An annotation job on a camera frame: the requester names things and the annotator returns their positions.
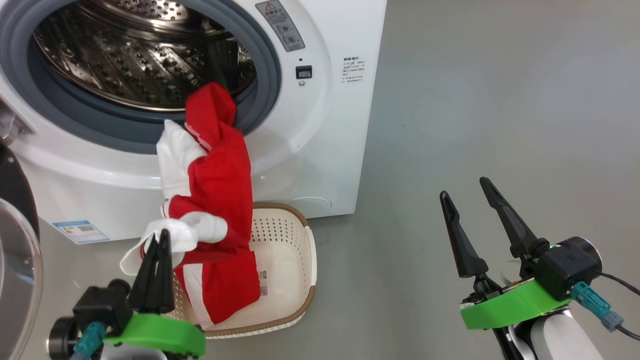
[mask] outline beige plastic basket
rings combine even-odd
[[[239,338],[293,326],[314,298],[316,244],[307,219],[298,210],[284,204],[254,204],[249,245],[255,253],[262,296],[224,322],[202,329],[208,339]],[[175,276],[173,292],[175,310],[167,316],[197,324]]]

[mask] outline black cable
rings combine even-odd
[[[634,334],[633,332],[626,330],[624,327],[622,327],[622,325],[617,325],[616,329],[620,330],[620,332],[622,332],[624,335],[627,335],[629,338],[640,341],[640,335]]]
[[[622,286],[626,287],[627,289],[629,289],[632,292],[634,292],[636,295],[640,296],[640,290],[638,290],[638,288],[636,288],[635,286],[629,284],[628,282],[624,281],[623,279],[620,279],[619,277],[616,277],[616,276],[613,276],[611,274],[607,274],[607,273],[604,273],[604,272],[601,272],[601,271],[598,272],[598,275],[604,276],[604,277],[606,277],[608,279],[611,279],[613,281],[617,281]],[[624,335],[627,335],[629,338],[632,338],[634,340],[640,341],[640,335],[635,334],[633,332],[630,332],[629,330],[624,328],[622,325],[616,325],[616,329],[620,330],[620,332],[622,332]]]
[[[598,272],[598,275],[602,275],[608,279],[611,279],[613,281],[617,281],[620,284],[622,284],[622,286],[626,287],[627,289],[633,291],[634,293],[636,293],[636,295],[640,296],[640,290],[638,290],[638,288],[636,288],[635,286],[629,284],[628,282],[624,281],[623,279],[620,279],[619,277],[615,277],[613,275],[610,274],[606,274],[603,272]]]

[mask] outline white washing machine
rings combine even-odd
[[[0,0],[0,135],[14,140],[41,218],[68,234],[91,225],[70,236],[79,242],[135,238],[160,217],[163,119],[184,120],[185,96],[224,79],[255,201],[353,213],[385,7]]]

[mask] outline red cloth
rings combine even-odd
[[[205,211],[227,221],[219,243],[198,243],[175,269],[182,287],[182,266],[203,263],[203,301],[213,323],[220,323],[260,297],[255,256],[249,249],[253,218],[251,163],[242,132],[232,127],[236,104],[217,83],[191,94],[186,129],[207,151],[188,168],[191,196],[175,196],[169,217]]]

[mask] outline green bracket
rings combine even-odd
[[[104,342],[179,355],[203,356],[205,350],[204,333],[192,323],[157,314],[135,314],[121,336],[107,337]]]
[[[533,319],[571,302],[558,302],[537,281],[525,282],[498,297],[460,311],[467,329],[496,329]]]

